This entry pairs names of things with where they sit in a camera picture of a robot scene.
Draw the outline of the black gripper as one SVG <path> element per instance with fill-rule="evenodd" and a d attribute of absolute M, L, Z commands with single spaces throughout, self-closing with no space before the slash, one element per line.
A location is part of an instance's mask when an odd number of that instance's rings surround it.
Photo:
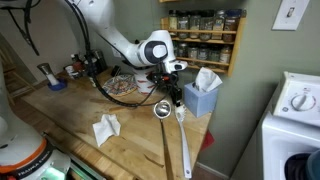
<path fill-rule="evenodd" d="M 165 87 L 168 91 L 170 91 L 170 96 L 171 96 L 173 105 L 181 106 L 182 89 L 177 88 L 177 90 L 175 90 L 175 86 L 178 81 L 177 73 L 152 71 L 147 75 L 147 79 L 150 82 L 152 82 L 156 87 Z"/>

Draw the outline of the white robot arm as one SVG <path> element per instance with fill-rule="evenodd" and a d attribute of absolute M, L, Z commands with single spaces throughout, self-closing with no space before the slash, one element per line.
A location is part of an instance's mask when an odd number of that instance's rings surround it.
<path fill-rule="evenodd" d="M 116 28 L 114 23 L 113 0 L 64 0 L 75 14 L 85 41 L 86 56 L 89 64 L 93 53 L 90 49 L 88 27 L 91 27 L 104 41 L 116 49 L 125 63 L 133 68 L 160 65 L 162 70 L 151 76 L 151 80 L 159 85 L 164 77 L 169 78 L 169 93 L 173 103 L 181 105 L 182 93 L 177 86 L 177 71 L 187 68 L 187 63 L 178 61 L 174 55 L 174 46 L 167 30 L 156 30 L 148 39 L 138 44 L 130 43 Z"/>

